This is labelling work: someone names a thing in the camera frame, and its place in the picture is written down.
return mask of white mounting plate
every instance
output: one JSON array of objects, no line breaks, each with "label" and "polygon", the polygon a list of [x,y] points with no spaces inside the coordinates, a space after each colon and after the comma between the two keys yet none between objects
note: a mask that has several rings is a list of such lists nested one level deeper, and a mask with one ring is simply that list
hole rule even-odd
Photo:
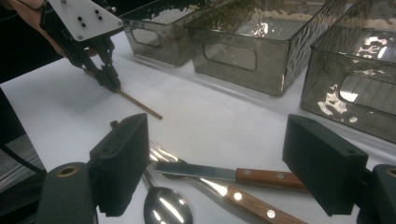
[{"label": "white mounting plate", "polygon": [[70,34],[83,41],[122,27],[122,20],[91,0],[49,0]]}]

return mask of utensil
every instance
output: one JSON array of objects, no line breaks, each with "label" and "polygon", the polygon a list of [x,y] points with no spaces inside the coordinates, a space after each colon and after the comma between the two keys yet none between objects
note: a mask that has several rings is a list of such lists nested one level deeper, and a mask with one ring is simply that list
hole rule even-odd
[{"label": "utensil", "polygon": [[170,175],[184,175],[220,179],[245,184],[259,184],[308,192],[300,179],[290,172],[237,168],[236,170],[187,163],[157,162],[154,171]]},{"label": "utensil", "polygon": [[148,183],[148,195],[144,204],[146,224],[193,223],[190,207],[180,194],[172,189],[155,187],[148,171],[145,171],[144,178]]},{"label": "utensil", "polygon": [[[167,161],[167,162],[180,162],[186,163],[182,159],[170,154],[169,152],[163,150],[160,146],[150,142],[150,157],[154,161]],[[169,177],[182,177],[181,175],[169,175]],[[234,186],[222,186],[213,181],[209,181],[204,178],[190,177],[196,182],[202,184],[207,189],[214,192],[219,196],[224,202],[242,210],[250,215],[254,216],[260,221],[269,224],[301,224],[305,223],[300,219],[293,217],[272,205],[265,203],[241,189]]]}]

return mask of wooden stick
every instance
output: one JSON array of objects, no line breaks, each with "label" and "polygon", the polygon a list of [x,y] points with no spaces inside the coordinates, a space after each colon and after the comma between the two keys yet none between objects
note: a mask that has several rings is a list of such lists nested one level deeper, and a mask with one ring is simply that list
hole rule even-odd
[{"label": "wooden stick", "polygon": [[138,102],[134,97],[128,95],[128,93],[126,93],[125,91],[117,89],[116,93],[118,93],[119,95],[123,96],[125,99],[129,100],[133,104],[139,106],[140,108],[142,108],[143,110],[148,112],[150,115],[152,115],[156,119],[163,119],[163,116],[159,115],[157,112],[153,111],[152,109],[150,109],[147,106],[143,105],[142,103]]}]

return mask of transparent gray bin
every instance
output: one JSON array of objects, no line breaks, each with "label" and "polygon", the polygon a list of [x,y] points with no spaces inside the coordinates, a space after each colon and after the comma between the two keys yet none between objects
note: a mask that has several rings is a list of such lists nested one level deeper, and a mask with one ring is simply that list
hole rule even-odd
[{"label": "transparent gray bin", "polygon": [[197,73],[282,95],[306,68],[310,44],[345,11],[346,0],[234,0],[189,22]]},{"label": "transparent gray bin", "polygon": [[181,66],[190,58],[184,25],[224,0],[158,0],[120,16],[134,54]]},{"label": "transparent gray bin", "polygon": [[396,4],[360,0],[312,45],[301,108],[396,143]]}]

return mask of white tabletop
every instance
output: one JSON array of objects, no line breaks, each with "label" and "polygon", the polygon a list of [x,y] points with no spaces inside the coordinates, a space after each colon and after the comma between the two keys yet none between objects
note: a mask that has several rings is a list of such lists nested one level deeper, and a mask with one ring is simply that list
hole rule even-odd
[{"label": "white tabletop", "polygon": [[[288,171],[282,161],[288,114],[316,119],[370,155],[367,168],[396,163],[396,145],[304,112],[299,107],[301,74],[282,97],[223,82],[181,67],[133,55],[124,33],[112,37],[114,66],[122,89],[163,116],[148,115],[150,140],[189,163],[225,168]],[[1,85],[48,170],[72,161],[88,161],[90,150],[111,131],[109,122],[144,111],[103,87],[66,59]],[[158,186],[187,197],[194,222],[249,223],[248,216],[213,201],[205,189],[187,180],[168,180],[151,172]],[[352,216],[327,217],[308,194],[240,186],[247,193],[308,223],[355,223]],[[100,214],[100,223],[144,223],[147,186],[141,181],[121,217]]]}]

